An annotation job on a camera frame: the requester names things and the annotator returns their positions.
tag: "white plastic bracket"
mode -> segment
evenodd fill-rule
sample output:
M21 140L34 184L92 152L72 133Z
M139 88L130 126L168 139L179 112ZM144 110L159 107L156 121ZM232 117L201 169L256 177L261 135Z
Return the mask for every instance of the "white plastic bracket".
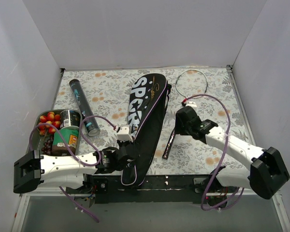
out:
M131 126L129 125L122 125L120 127L120 130L117 133L117 137L119 141L131 141L133 142L133 139L131 137Z
M195 103L194 101L187 101L185 102L186 106L190 106L192 107L195 111L197 110L197 103Z

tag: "white wall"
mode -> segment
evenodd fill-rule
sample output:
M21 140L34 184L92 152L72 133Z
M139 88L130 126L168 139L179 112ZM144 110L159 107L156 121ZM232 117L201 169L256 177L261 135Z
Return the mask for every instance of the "white wall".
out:
M255 136L277 148L290 173L290 0L268 0L234 65ZM282 188L290 218L290 181Z
M23 0L66 69L233 64L266 0Z
M0 232L19 204L13 164L27 149L37 115L52 106L59 68L21 0L0 0Z

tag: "tin can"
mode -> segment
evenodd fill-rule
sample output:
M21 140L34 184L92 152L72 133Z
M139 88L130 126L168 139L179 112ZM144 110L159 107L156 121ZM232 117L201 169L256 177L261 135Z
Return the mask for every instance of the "tin can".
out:
M92 110L88 104L88 101L86 99L86 96L82 90L81 83L79 80L74 79L70 81L70 87L72 89L72 92L74 93L76 102L78 104L78 107L83 115L83 118L86 118L88 116L92 116ZM94 117L89 118L85 121L85 127L88 131L89 136L96 136L100 133L100 128L97 124L97 121Z
M75 110L64 110L60 113L60 129L79 130L81 115Z

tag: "food can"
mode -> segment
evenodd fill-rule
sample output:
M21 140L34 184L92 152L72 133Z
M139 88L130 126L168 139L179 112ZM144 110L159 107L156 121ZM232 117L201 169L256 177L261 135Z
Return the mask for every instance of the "food can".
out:
M70 150L75 154L77 148L78 130L71 130L67 127L60 129L60 133L68 144ZM62 138L58 132L54 134L54 141L52 146L52 155L54 156L70 156Z
M64 110L60 113L60 129L79 130L81 115L75 110Z

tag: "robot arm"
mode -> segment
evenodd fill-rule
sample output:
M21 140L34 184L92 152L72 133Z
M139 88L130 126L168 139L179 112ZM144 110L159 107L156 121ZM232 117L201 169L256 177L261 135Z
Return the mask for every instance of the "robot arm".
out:
M188 102L176 113L175 134L190 135L204 144L223 150L225 131L211 120L201 121L195 112L195 104ZM228 170L221 167L211 190L221 187L243 187L252 189L259 196L270 199L289 179L289 173L278 150L267 150L248 144L234 136L229 136L228 155L238 160L246 170ZM203 181L200 188L207 185Z
M128 125L121 126L117 132L119 141L126 144L132 142ZM120 171L133 160L127 153L127 147L100 151L101 160L96 166L85 166L80 163L97 163L99 155L91 152L78 156L76 161L72 156L55 157L41 155L39 150L33 150L14 163L14 193L34 191L37 187L65 186L77 189L84 185L86 174L108 174Z

